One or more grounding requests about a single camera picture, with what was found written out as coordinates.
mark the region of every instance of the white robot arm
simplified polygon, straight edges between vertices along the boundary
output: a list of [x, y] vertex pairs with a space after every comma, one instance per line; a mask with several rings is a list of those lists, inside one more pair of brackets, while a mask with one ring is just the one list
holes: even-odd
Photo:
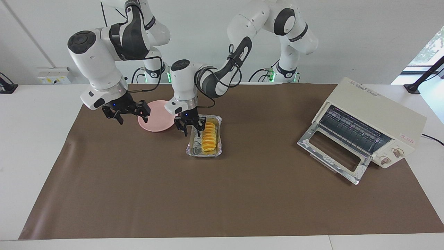
[[143, 60], [153, 81], [165, 69], [159, 50], [152, 46], [169, 42], [169, 30], [156, 20], [147, 0], [102, 0], [115, 8], [124, 7], [127, 22], [80, 31], [71, 36], [68, 50], [90, 87], [81, 95], [90, 109], [102, 107], [107, 118], [123, 123], [121, 114], [141, 116], [147, 122], [150, 109], [144, 100], [135, 103], [128, 84], [116, 68], [119, 60]]
[[294, 0], [251, 1], [228, 25], [230, 53], [220, 69], [189, 60], [180, 60], [171, 66], [174, 97], [165, 108], [178, 115], [175, 122], [179, 130], [187, 134], [186, 127], [192, 125], [203, 131], [205, 121], [197, 112], [197, 90], [209, 98], [218, 98], [233, 87], [232, 79], [240, 71], [251, 52], [252, 40], [261, 29], [278, 35], [281, 41], [281, 59], [275, 66], [277, 81], [292, 81], [300, 53], [311, 54], [318, 46]]

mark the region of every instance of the power outlet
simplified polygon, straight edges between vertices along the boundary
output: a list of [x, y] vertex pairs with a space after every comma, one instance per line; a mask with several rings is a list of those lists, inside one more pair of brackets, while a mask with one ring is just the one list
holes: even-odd
[[72, 84], [74, 75], [68, 68], [39, 68], [42, 70], [37, 78], [42, 84]]

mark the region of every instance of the food in tray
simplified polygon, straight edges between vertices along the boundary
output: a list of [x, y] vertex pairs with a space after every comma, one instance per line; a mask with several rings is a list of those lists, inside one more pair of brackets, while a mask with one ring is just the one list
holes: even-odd
[[216, 149], [216, 144], [216, 125], [212, 122], [207, 122], [202, 134], [202, 151], [210, 153]]

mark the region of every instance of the window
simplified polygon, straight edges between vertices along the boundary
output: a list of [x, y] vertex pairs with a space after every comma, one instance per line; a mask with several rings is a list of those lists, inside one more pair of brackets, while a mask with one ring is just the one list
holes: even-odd
[[430, 40], [430, 42], [413, 59], [409, 66], [427, 66], [434, 65], [442, 56], [444, 56], [444, 27]]

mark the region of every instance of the pink plate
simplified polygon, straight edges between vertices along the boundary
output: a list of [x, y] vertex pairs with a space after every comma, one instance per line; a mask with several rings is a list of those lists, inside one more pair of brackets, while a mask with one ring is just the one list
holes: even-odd
[[168, 113], [165, 109], [167, 101], [153, 101], [148, 103], [151, 114], [148, 117], [148, 123], [145, 123], [141, 117], [138, 118], [139, 125], [150, 132], [161, 132], [174, 125], [175, 115]]

